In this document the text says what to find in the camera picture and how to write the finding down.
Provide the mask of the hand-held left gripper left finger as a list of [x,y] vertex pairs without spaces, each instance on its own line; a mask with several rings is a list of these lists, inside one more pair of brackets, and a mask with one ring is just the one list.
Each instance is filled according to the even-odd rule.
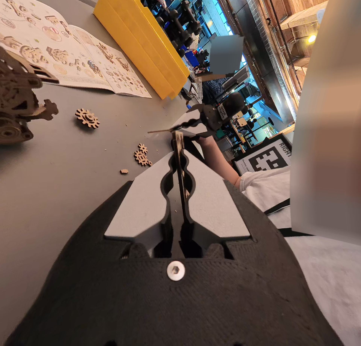
[[174,187],[171,151],[131,183],[104,238],[142,244],[153,256],[171,256],[173,226],[169,192]]

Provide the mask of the instruction booklet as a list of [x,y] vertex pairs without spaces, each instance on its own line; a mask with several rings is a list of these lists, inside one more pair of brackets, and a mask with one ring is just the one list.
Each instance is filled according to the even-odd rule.
[[47,72],[67,87],[152,96],[124,54],[37,0],[0,0],[0,43],[34,71]]

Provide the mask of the medium wooden gear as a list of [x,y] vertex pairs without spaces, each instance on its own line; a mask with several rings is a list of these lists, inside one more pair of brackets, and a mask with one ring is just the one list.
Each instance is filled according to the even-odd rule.
[[147,155],[140,150],[134,152],[133,156],[135,158],[135,161],[141,166],[151,167],[153,165],[153,163],[147,158]]

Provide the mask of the yellow plastic bin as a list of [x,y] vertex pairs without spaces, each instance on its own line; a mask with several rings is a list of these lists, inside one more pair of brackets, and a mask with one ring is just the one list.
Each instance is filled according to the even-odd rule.
[[93,14],[160,98],[175,99],[190,72],[141,0],[98,0]]

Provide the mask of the wooden cutout sheet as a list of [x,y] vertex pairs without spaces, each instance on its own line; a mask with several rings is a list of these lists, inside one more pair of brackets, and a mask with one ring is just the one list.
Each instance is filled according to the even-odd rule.
[[177,167],[178,184],[183,213],[183,225],[181,228],[181,232],[186,233],[186,231],[188,231],[190,227],[190,223],[187,218],[186,206],[188,204],[188,198],[192,192],[192,180],[184,170],[187,158],[182,154],[182,150],[184,149],[183,132],[172,132],[172,145],[175,153],[175,163]]

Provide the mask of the partly built wooden model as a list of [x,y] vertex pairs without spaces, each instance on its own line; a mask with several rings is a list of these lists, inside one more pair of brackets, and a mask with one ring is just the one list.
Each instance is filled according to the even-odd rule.
[[34,89],[43,82],[59,84],[45,68],[30,64],[14,52],[0,48],[0,144],[13,145],[33,139],[28,128],[32,120],[50,121],[59,110],[45,99],[39,103]]

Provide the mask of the person's right forearm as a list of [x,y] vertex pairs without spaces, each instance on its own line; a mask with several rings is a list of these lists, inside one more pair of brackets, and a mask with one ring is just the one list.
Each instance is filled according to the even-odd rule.
[[207,138],[200,137],[196,140],[196,142],[201,147],[206,165],[208,165],[224,180],[229,181],[232,185],[239,189],[241,176],[239,176],[232,166],[226,161],[214,138],[211,136]]

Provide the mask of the framed black-white marker sign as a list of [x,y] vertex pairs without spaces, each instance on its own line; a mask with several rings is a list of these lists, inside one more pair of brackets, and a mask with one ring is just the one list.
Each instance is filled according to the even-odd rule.
[[292,144],[288,138],[278,133],[234,158],[232,167],[241,176],[246,172],[274,170],[291,164]]

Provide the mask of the person's white shirt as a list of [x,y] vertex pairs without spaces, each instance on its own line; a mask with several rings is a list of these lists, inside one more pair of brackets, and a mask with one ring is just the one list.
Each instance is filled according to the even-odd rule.
[[[290,198],[291,166],[246,172],[236,185],[261,211]],[[322,313],[344,345],[361,345],[360,246],[320,236],[290,236],[295,254]]]

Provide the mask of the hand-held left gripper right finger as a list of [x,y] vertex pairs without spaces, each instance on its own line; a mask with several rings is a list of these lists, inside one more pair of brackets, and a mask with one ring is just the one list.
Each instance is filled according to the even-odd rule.
[[183,149],[183,252],[203,255],[211,244],[249,240],[234,186]]

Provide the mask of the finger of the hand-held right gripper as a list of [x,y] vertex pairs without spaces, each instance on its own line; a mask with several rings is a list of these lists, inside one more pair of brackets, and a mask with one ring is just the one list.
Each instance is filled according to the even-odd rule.
[[208,130],[204,124],[194,124],[194,126],[180,127],[177,131],[181,132],[184,138],[193,138],[200,136],[200,134],[207,133]]
[[204,104],[196,104],[186,113],[184,113],[172,126],[172,130],[204,130],[204,124],[200,121],[193,126],[182,127],[176,129],[177,126],[180,126],[183,123],[188,123],[190,120],[195,119],[196,121],[200,120],[200,113],[203,110]]

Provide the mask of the rack of black dumbbells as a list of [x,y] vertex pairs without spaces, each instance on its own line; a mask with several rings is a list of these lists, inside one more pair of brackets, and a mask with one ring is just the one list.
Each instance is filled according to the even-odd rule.
[[179,10],[161,10],[155,18],[171,45],[183,58],[193,43],[192,35],[199,35],[202,30],[200,21],[195,18],[194,11],[191,9],[190,2],[183,0]]

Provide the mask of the large wooden gear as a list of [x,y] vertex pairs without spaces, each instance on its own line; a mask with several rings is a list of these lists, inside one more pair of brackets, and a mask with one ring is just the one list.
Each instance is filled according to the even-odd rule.
[[87,125],[89,128],[97,129],[100,125],[98,118],[89,110],[77,109],[75,116],[83,125]]

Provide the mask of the silver ventilation duct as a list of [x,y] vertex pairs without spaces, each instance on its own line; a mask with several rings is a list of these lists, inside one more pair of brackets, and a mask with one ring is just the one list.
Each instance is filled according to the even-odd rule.
[[233,19],[245,36],[247,50],[283,123],[295,122],[299,98],[267,24],[262,0],[226,0]]

